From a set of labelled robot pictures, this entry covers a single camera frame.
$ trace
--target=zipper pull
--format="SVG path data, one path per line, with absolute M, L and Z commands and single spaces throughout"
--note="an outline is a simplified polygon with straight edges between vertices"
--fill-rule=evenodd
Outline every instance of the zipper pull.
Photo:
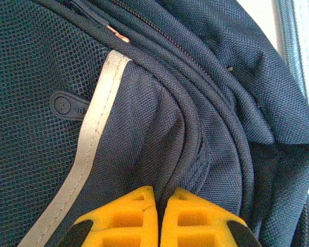
M 101 24 L 103 26 L 106 26 L 109 28 L 119 39 L 125 41 L 126 43 L 129 43 L 129 38 L 121 35 L 117 30 L 115 30 L 113 27 L 110 26 L 110 23 L 100 17 L 95 11 L 90 9 L 86 3 L 84 3 L 82 0 L 71 0 L 70 4 L 73 5 L 76 9 L 78 9 L 83 15 L 85 15 L 87 18 L 93 20 L 94 22 Z

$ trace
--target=reflective strip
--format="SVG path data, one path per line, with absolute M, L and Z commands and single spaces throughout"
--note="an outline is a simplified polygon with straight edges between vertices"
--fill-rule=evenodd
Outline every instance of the reflective strip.
M 130 59 L 118 51 L 108 54 L 81 125 L 72 169 L 50 205 L 18 246 L 45 246 L 79 195 L 91 172 L 97 146 L 128 61 Z

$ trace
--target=rubber logo patch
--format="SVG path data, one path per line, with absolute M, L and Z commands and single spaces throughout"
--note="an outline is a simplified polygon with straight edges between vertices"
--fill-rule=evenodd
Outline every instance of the rubber logo patch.
M 55 116 L 66 120 L 82 121 L 89 102 L 64 91 L 57 91 L 50 97 L 50 108 Z

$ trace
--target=stitching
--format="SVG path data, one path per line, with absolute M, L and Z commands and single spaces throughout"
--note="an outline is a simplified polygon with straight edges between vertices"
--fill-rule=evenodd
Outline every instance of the stitching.
M 93 134 L 91 143 L 90 143 L 89 148 L 88 148 L 88 156 L 87 156 L 87 160 L 86 160 L 86 165 L 85 165 L 85 167 L 84 167 L 84 169 L 83 169 L 83 171 L 82 171 L 82 173 L 81 173 L 81 175 L 80 175 L 80 178 L 79 178 L 79 180 L 77 181 L 77 184 L 75 185 L 75 187 L 74 187 L 72 193 L 69 195 L 68 199 L 67 199 L 66 202 L 64 203 L 63 207 L 62 207 L 62 208 L 60 209 L 60 211 L 57 213 L 57 215 L 55 216 L 54 220 L 50 223 L 49 227 L 47 227 L 47 229 L 45 230 L 45 232 L 41 235 L 40 239 L 38 240 L 38 242 L 37 242 L 37 244 L 36 244 L 36 247 L 39 245 L 41 239 L 45 236 L 45 234 L 48 232 L 48 230 L 51 228 L 51 226 L 54 224 L 54 222 L 57 220 L 58 216 L 62 213 L 63 209 L 64 209 L 65 206 L 67 205 L 67 203 L 68 203 L 68 201 L 70 200 L 71 196 L 74 194 L 74 192 L 75 192 L 75 190 L 76 190 L 76 188 L 77 188 L 77 186 L 78 186 L 80 180 L 82 179 L 82 177 L 83 177 L 83 175 L 84 175 L 84 173 L 85 173 L 85 171 L 86 171 L 86 168 L 87 168 L 88 162 L 89 162 L 89 156 L 90 156 L 91 147 L 92 147 L 93 141 L 94 141 L 94 139 L 95 139 L 95 134 L 97 133 L 97 128 L 98 128 L 100 119 L 101 119 L 101 117 L 103 116 L 103 114 L 104 114 L 104 112 L 105 112 L 105 109 L 106 109 L 106 107 L 107 107 L 107 103 L 108 103 L 109 97 L 110 97 L 111 92 L 112 92 L 112 87 L 113 87 L 113 85 L 115 84 L 115 80 L 116 80 L 116 77 L 117 77 L 118 69 L 119 69 L 120 64 L 121 64 L 121 62 L 122 62 L 123 60 L 125 60 L 125 57 L 124 57 L 124 56 L 119 60 L 118 66 L 117 66 L 116 71 L 115 71 L 115 75 L 114 75 L 114 77 L 113 77 L 113 83 L 112 83 L 112 85 L 111 85 L 111 87 L 110 87 L 110 91 L 109 91 L 108 97 L 107 97 L 107 99 L 106 99 L 106 102 L 105 102 L 103 111 L 102 111 L 102 113 L 101 113 L 101 115 L 100 115 L 100 117 L 98 118 L 98 121 L 97 121 L 97 123 L 96 123 L 96 129 L 95 129 L 95 131 L 94 131 L 94 134 Z

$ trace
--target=yellow plastic object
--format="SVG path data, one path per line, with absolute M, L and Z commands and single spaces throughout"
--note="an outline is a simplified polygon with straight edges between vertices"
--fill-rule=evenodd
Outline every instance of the yellow plastic object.
M 184 189 L 177 188 L 165 211 L 161 247 L 237 247 L 227 226 L 238 216 Z
M 82 247 L 158 247 L 158 217 L 151 186 L 144 186 L 79 217 L 92 220 Z

